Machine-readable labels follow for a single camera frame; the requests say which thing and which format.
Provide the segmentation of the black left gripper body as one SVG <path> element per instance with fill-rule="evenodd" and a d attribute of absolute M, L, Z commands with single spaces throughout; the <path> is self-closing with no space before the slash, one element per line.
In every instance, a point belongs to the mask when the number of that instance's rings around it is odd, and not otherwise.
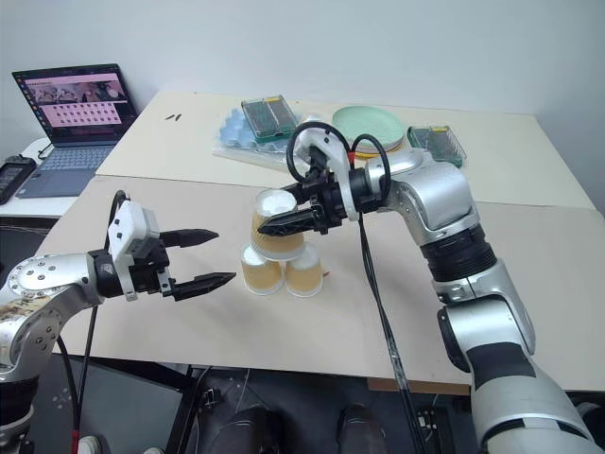
<path fill-rule="evenodd" d="M 173 295 L 175 280 L 171 277 L 168 267 L 170 260 L 166 252 L 164 235 L 152 238 L 145 248 L 133 257 L 129 266 L 130 278 L 137 293 L 161 293 L 164 297 Z"/>

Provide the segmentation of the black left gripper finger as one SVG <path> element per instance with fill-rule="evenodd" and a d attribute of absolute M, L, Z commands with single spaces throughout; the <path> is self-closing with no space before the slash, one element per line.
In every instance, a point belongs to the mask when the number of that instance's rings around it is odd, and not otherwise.
<path fill-rule="evenodd" d="M 160 233 L 160 240 L 166 248 L 194 247 L 218 237 L 218 233 L 206 229 L 179 229 Z"/>
<path fill-rule="evenodd" d="M 171 296 L 175 301 L 195 298 L 226 285 L 234 279 L 235 276 L 235 272 L 211 272 L 195 276 L 193 280 L 180 284 L 174 279 L 171 279 Z"/>

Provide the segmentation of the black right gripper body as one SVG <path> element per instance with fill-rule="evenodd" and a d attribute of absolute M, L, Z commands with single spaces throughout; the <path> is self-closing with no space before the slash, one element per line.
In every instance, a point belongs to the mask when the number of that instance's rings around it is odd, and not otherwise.
<path fill-rule="evenodd" d="M 326 235 L 330 229 L 341 226 L 348 214 L 335 174 L 327 169 L 311 169 L 303 184 L 311 192 L 308 203 L 316 217 L 314 231 Z"/>

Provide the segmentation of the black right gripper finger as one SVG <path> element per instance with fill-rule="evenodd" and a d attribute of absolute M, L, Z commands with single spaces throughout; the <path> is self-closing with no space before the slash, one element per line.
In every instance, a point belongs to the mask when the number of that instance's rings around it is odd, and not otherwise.
<path fill-rule="evenodd" d="M 311 198 L 311 192 L 309 188 L 306 187 L 303 183 L 292 183 L 281 187 L 281 190 L 284 190 L 291 194 L 296 203 L 307 203 Z"/>
<path fill-rule="evenodd" d="M 262 221 L 257 232 L 266 236 L 285 237 L 313 231 L 316 217 L 311 208 L 271 216 Z"/>

